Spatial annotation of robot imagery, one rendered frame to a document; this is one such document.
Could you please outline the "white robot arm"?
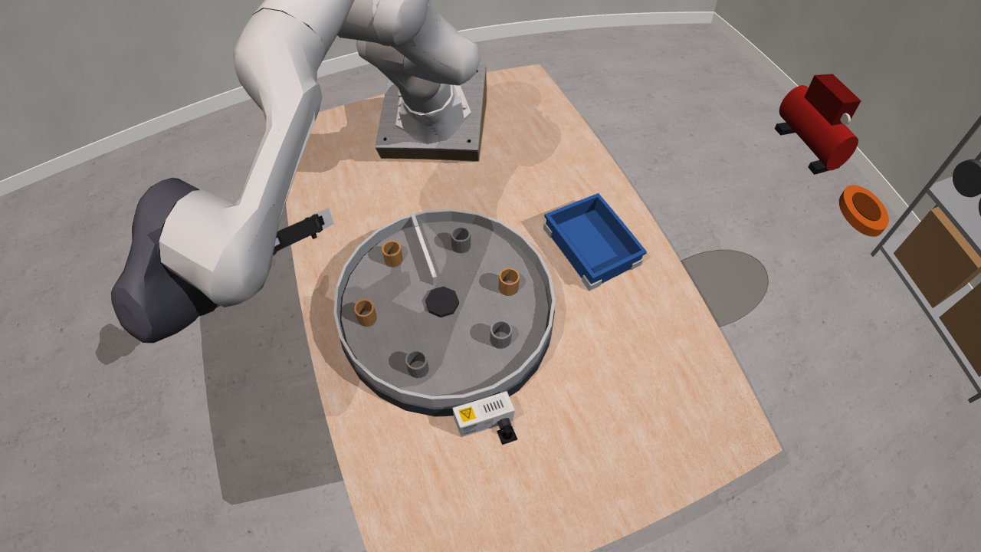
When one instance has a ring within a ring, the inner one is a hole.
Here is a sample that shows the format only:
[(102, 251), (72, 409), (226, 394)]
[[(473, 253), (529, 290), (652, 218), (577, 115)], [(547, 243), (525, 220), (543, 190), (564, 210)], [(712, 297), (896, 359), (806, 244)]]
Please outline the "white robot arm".
[(399, 88), (395, 126), (412, 139), (447, 140), (471, 115), (461, 85), (477, 73), (479, 47), (432, 0), (265, 0), (234, 49), (239, 83), (266, 121), (241, 199), (226, 202), (169, 178), (150, 186), (134, 212), (132, 248), (111, 301), (138, 341), (161, 341), (265, 285), (321, 107), (317, 70), (336, 36), (356, 41), (359, 56)]

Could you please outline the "bronze bushing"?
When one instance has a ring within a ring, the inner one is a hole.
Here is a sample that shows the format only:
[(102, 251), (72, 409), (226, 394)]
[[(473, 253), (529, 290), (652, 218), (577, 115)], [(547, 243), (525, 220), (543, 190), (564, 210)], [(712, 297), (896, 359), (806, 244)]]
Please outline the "bronze bushing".
[[(513, 281), (508, 284), (504, 281)], [(500, 272), (500, 293), (504, 296), (513, 296), (519, 289), (520, 274), (515, 269), (507, 267)]]
[[(356, 312), (356, 317), (363, 327), (370, 327), (377, 321), (377, 312), (375, 311), (374, 305), (367, 298), (362, 298), (355, 304), (354, 311)], [(361, 315), (362, 312), (370, 311), (370, 314)]]
[[(383, 261), (389, 267), (397, 267), (402, 264), (402, 246), (397, 241), (388, 241), (382, 247)], [(391, 255), (394, 254), (394, 255)]]

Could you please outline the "grey round turning table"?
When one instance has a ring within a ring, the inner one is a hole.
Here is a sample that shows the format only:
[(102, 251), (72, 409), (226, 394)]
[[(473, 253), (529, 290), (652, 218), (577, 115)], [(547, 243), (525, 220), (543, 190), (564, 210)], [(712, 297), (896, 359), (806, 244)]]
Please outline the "grey round turning table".
[[(460, 226), (471, 233), (465, 254), (451, 247)], [(383, 261), (390, 240), (402, 246), (397, 267)], [(500, 293), (507, 267), (520, 274), (513, 296)], [(362, 298), (377, 312), (370, 327), (354, 311)], [(554, 307), (549, 269), (524, 235), (479, 212), (439, 209), (397, 218), (361, 242), (341, 270), (333, 313), (346, 358), (379, 398), (420, 415), (454, 416), (461, 437), (500, 426), (504, 445), (518, 440), (510, 396), (549, 349)], [(503, 349), (490, 342), (497, 320), (513, 328)], [(427, 356), (422, 378), (408, 373), (410, 350)]]

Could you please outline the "blue plastic crate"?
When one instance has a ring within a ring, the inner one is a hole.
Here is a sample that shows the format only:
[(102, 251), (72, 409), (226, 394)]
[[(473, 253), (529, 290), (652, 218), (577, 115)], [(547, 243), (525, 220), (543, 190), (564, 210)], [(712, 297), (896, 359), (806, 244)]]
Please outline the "blue plastic crate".
[(599, 193), (550, 211), (544, 218), (543, 230), (553, 238), (589, 292), (642, 265), (642, 255), (647, 254)]

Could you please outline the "grey metal bushing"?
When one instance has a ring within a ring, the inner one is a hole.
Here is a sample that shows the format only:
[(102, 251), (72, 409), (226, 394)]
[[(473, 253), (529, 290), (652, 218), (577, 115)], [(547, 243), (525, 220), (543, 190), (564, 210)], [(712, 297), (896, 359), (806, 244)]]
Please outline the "grey metal bushing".
[(470, 231), (461, 226), (453, 229), (451, 232), (451, 247), (457, 254), (465, 254), (471, 247)]
[[(413, 361), (423, 361), (424, 364), (423, 366), (414, 368), (411, 366)], [(415, 378), (424, 377), (428, 373), (428, 370), (430, 370), (430, 368), (428, 368), (427, 356), (421, 350), (410, 350), (410, 352), (406, 354), (405, 362), (408, 368), (408, 373)]]
[[(497, 337), (495, 333), (504, 332), (507, 334), (505, 337)], [(493, 344), (494, 348), (503, 349), (510, 345), (512, 335), (512, 327), (510, 323), (505, 320), (497, 320), (491, 325), (490, 328), (490, 342)]]

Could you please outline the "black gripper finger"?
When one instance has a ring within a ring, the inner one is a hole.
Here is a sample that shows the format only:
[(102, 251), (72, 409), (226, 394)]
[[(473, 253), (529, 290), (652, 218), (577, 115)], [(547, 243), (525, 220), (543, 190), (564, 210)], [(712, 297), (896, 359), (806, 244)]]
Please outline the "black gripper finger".
[(324, 209), (310, 216), (297, 224), (290, 225), (290, 227), (277, 232), (273, 256), (277, 254), (279, 249), (290, 247), (294, 242), (303, 240), (309, 237), (309, 235), (312, 235), (312, 239), (314, 240), (317, 238), (316, 233), (321, 233), (324, 229), (334, 225), (332, 213), (330, 213), (329, 209)]

